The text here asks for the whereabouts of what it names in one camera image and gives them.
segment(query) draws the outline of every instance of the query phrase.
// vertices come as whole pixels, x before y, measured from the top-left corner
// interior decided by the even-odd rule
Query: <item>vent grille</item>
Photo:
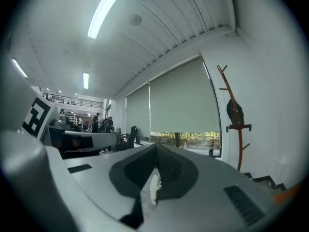
[[[92,167],[89,164],[85,164],[85,165],[68,168],[68,171],[70,172],[70,174],[72,174],[72,173],[80,172],[80,171],[87,170],[90,168]]]
[[[224,188],[225,193],[248,226],[260,220],[264,214],[240,187]]]

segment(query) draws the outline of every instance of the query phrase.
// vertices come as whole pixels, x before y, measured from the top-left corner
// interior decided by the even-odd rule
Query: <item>window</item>
[[[219,108],[201,58],[150,81],[128,96],[128,101],[127,128],[129,121],[143,131],[137,142],[163,143],[202,155],[213,150],[215,157],[221,156]]]
[[[106,101],[105,118],[108,118],[109,116],[111,116],[111,104],[112,104],[112,100]]]

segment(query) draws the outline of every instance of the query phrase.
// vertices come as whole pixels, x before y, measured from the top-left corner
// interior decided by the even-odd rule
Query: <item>office chair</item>
[[[136,126],[132,126],[131,127],[131,133],[129,135],[129,138],[126,142],[122,142],[119,145],[115,145],[115,150],[116,151],[123,151],[126,149],[131,149],[134,148],[134,140],[137,136],[138,133],[138,129],[136,128]]]

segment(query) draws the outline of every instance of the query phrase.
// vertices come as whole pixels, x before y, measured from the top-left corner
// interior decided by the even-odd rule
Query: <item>ceiling speaker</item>
[[[141,16],[139,14],[133,14],[130,16],[131,26],[138,26],[141,24]]]

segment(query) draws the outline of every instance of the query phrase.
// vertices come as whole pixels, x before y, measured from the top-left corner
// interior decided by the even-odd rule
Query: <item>coat rack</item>
[[[241,121],[240,121],[240,116],[238,116],[238,109],[237,109],[237,106],[236,106],[236,101],[234,99],[234,95],[233,95],[233,92],[231,90],[231,87],[230,85],[228,84],[228,81],[224,75],[224,71],[225,69],[227,68],[227,65],[223,68],[223,70],[221,69],[221,67],[219,65],[217,65],[217,68],[225,82],[225,85],[226,85],[226,88],[219,88],[220,90],[227,90],[228,93],[230,94],[230,97],[231,97],[231,101],[232,101],[232,104],[233,104],[233,110],[234,110],[234,121],[235,123],[233,125],[230,125],[230,126],[227,126],[226,127],[226,132],[228,132],[228,129],[235,129],[235,130],[238,130],[238,138],[239,138],[239,160],[238,160],[238,166],[237,166],[237,170],[240,171],[240,167],[241,167],[241,161],[242,161],[242,151],[247,148],[250,144],[247,144],[245,145],[245,147],[242,147],[242,132],[241,130],[244,129],[244,128],[249,128],[249,131],[251,131],[251,128],[252,128],[252,125],[251,124],[248,124],[248,125],[242,125],[241,124]]]

